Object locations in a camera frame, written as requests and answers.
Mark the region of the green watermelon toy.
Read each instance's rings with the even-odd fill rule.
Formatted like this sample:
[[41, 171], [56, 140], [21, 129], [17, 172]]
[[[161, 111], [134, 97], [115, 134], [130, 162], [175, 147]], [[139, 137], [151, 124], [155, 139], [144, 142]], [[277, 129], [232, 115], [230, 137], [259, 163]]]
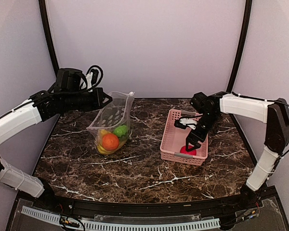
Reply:
[[115, 134], [118, 138], [126, 136], [129, 128], [127, 125], [120, 125], [113, 130], [113, 134]]

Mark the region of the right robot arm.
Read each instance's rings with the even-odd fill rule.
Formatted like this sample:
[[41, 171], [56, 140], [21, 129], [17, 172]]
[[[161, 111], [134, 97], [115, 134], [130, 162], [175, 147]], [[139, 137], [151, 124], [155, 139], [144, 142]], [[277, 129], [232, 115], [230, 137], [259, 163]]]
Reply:
[[285, 148], [289, 144], [289, 104], [282, 98], [266, 100], [224, 91], [210, 96], [198, 92], [194, 94], [190, 104], [201, 117], [195, 124], [180, 121], [184, 127], [191, 128], [185, 139], [188, 152], [201, 147], [221, 113], [243, 116], [266, 124], [262, 155], [245, 183], [250, 190], [244, 191], [236, 199], [239, 208], [248, 208], [255, 200], [253, 192], [262, 187], [274, 173], [280, 159], [287, 154]]

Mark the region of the clear polka dot zip bag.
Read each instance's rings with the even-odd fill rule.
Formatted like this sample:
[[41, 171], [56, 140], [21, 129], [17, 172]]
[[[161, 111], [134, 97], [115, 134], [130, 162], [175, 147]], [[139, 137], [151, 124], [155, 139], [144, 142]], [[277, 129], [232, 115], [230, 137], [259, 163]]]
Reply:
[[127, 125], [129, 128], [126, 136], [119, 138], [120, 140], [127, 140], [131, 134], [131, 117], [130, 111], [134, 101], [135, 92], [122, 93], [113, 91], [109, 95], [113, 98], [113, 101], [101, 109], [97, 117], [87, 127], [87, 131], [91, 133], [95, 138], [97, 137], [98, 131], [101, 129], [113, 132], [113, 130], [120, 125]]

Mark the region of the pink perforated plastic basket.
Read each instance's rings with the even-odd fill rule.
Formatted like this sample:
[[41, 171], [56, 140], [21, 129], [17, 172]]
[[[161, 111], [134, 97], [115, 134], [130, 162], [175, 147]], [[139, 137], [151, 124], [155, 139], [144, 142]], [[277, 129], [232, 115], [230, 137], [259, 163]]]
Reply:
[[170, 109], [164, 128], [164, 133], [160, 145], [161, 159], [177, 163], [200, 166], [208, 157], [208, 139], [206, 139], [199, 149], [191, 154], [181, 153], [180, 150], [185, 146], [185, 139], [191, 128], [181, 129], [175, 127], [175, 120], [180, 117], [189, 117], [194, 121], [200, 119], [200, 114], [184, 110]]

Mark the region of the yellow banana toy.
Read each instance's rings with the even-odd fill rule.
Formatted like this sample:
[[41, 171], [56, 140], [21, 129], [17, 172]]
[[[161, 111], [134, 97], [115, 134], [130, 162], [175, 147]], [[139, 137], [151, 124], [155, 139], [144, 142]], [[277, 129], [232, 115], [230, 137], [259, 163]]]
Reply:
[[100, 154], [108, 155], [120, 149], [127, 140], [120, 140], [114, 133], [101, 129], [95, 138], [95, 145]]

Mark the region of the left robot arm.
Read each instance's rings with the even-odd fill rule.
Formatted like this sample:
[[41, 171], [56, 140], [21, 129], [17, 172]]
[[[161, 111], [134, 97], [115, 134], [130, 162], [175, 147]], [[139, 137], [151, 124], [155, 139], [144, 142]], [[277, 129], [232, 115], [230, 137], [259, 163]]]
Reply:
[[[74, 68], [59, 69], [56, 81], [48, 90], [31, 95], [19, 106], [0, 116], [0, 145], [21, 131], [55, 115], [104, 108], [112, 102], [112, 97], [99, 87], [103, 77], [103, 70], [97, 65], [91, 66], [86, 74]], [[58, 198], [53, 195], [48, 183], [17, 169], [1, 157], [0, 183], [39, 198], [40, 203], [48, 210], [54, 210], [58, 206]]]

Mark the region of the red apple toy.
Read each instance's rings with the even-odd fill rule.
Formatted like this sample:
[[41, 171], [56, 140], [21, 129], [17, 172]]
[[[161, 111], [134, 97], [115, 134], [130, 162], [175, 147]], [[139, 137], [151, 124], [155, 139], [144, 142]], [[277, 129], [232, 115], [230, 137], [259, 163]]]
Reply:
[[181, 147], [180, 153], [182, 153], [182, 154], [187, 154], [187, 155], [193, 155], [193, 156], [196, 156], [196, 155], [197, 155], [196, 149], [191, 150], [191, 151], [187, 151], [186, 146]]

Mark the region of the orange fruit toy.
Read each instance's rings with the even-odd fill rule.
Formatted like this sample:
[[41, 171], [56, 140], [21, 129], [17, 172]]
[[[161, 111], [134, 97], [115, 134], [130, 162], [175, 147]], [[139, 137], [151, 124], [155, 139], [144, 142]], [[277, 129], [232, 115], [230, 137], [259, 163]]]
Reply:
[[102, 147], [107, 151], [113, 151], [119, 146], [119, 139], [113, 133], [108, 133], [102, 138]]

